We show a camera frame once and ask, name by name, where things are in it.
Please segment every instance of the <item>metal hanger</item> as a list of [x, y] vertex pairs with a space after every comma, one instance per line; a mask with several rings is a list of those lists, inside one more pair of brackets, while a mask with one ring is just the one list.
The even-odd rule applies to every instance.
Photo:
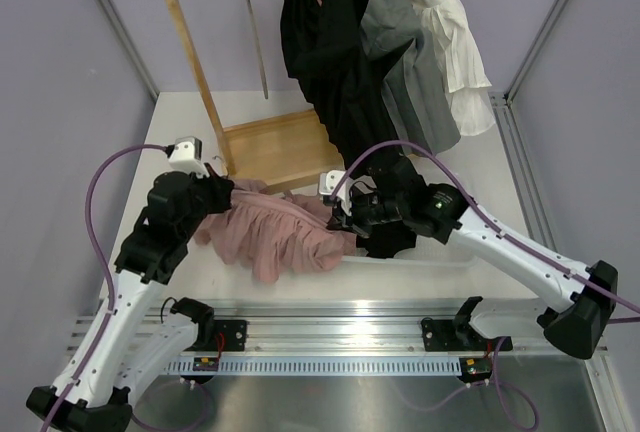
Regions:
[[247, 1], [247, 10], [249, 11], [249, 18], [251, 19], [251, 28], [253, 29], [253, 42], [256, 46], [256, 53], [258, 54], [258, 63], [260, 67], [260, 80], [262, 81], [262, 92], [264, 98], [269, 98], [269, 89], [267, 88], [267, 74], [264, 71], [264, 61], [262, 60], [262, 48], [260, 47], [260, 37], [258, 36], [258, 26], [256, 25], [256, 18], [253, 13], [253, 6], [251, 0]]

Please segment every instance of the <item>metal frame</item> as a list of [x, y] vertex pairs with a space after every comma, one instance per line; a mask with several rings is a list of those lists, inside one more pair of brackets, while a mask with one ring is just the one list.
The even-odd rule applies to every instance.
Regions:
[[527, 75], [529, 74], [529, 71], [531, 70], [531, 67], [536, 62], [540, 51], [547, 42], [547, 39], [551, 35], [551, 32], [555, 28], [558, 19], [564, 12], [565, 7], [569, 3], [569, 1], [570, 0], [555, 0], [553, 5], [551, 6], [551, 10], [549, 10], [549, 13], [542, 23], [542, 27], [540, 27], [540, 30], [538, 31], [538, 34], [536, 35], [536, 38], [534, 39], [529, 51], [527, 52], [527, 55], [522, 62], [520, 69], [516, 73], [513, 82], [511, 82], [511, 85], [509, 86], [509, 90], [506, 94], [508, 105], [511, 105], [513, 103], [513, 100], [520, 90], [522, 82], [524, 82]]
[[136, 49], [133, 41], [131, 40], [129, 33], [127, 32], [127, 29], [125, 28], [124, 23], [122, 22], [122, 19], [118, 15], [118, 12], [115, 8], [115, 5], [113, 4], [113, 1], [112, 0], [96, 0], [96, 2], [98, 3], [100, 10], [104, 14], [105, 19], [107, 19], [107, 22], [109, 22], [111, 29], [115, 33], [116, 38], [118, 39], [118, 42], [120, 43], [122, 49], [125, 52], [125, 55], [131, 61], [131, 65], [133, 65], [134, 69], [136, 70], [136, 73], [138, 74], [138, 77], [140, 78], [145, 88], [147, 89], [148, 94], [151, 96], [151, 99], [154, 102], [156, 102], [158, 100], [158, 95], [160, 94], [160, 91], [158, 90], [158, 87], [153, 81], [153, 77], [151, 77], [151, 74], [149, 73], [147, 66], [144, 64], [142, 57], [140, 57], [138, 50]]

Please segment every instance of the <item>black garment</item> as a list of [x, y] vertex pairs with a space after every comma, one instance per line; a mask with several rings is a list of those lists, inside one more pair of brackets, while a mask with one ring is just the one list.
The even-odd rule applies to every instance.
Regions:
[[416, 246], [416, 234], [402, 222], [376, 225], [368, 239], [358, 237], [356, 247], [366, 249], [367, 257], [390, 259], [396, 253]]
[[[284, 0], [280, 31], [289, 77], [313, 104], [349, 167], [368, 148], [397, 139], [382, 101], [382, 81], [404, 50], [370, 62], [360, 38], [368, 0]], [[377, 155], [399, 156], [400, 148]], [[355, 177], [366, 173], [365, 161]], [[374, 227], [359, 240], [371, 257], [389, 258], [415, 247], [416, 235], [402, 223]]]

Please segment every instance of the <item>purple wall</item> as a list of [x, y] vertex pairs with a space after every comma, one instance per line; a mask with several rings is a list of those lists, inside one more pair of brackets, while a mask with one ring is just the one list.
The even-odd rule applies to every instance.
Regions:
[[[113, 0], [142, 59], [162, 91], [196, 90], [163, 0]], [[554, 0], [462, 0], [489, 79], [505, 91]], [[260, 90], [244, 0], [181, 0], [214, 90]], [[253, 0], [269, 86], [287, 79], [280, 49], [282, 0]]]
[[[640, 0], [572, 0], [516, 98], [562, 252], [640, 304]], [[618, 316], [631, 313], [621, 307]], [[638, 325], [606, 335], [640, 426]]]
[[[97, 297], [86, 187], [107, 155], [144, 139], [153, 104], [94, 0], [0, 0], [0, 17], [0, 421], [34, 431], [28, 392], [60, 372]], [[134, 172], [124, 162], [96, 196], [107, 251]]]

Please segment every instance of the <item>clothing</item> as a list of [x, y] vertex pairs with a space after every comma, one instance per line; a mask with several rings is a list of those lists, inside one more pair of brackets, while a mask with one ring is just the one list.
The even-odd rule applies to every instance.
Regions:
[[263, 195], [259, 181], [231, 193], [232, 209], [209, 215], [194, 235], [199, 245], [212, 243], [225, 264], [251, 265], [261, 282], [273, 283], [288, 267], [295, 272], [335, 268], [355, 252], [355, 235], [326, 229], [331, 208], [317, 197]]
[[478, 135], [493, 126], [486, 77], [464, 6], [460, 0], [410, 0], [423, 27], [433, 35], [438, 68], [451, 114], [462, 135]]
[[289, 76], [348, 167], [369, 147], [398, 138], [380, 95], [393, 64], [370, 62], [363, 51], [359, 28], [368, 0], [320, 1], [284, 0], [282, 51]]
[[382, 88], [382, 99], [398, 137], [434, 154], [453, 147], [460, 140], [460, 132], [444, 93], [433, 36], [420, 24], [411, 1], [369, 0], [360, 34], [369, 60], [403, 50]]

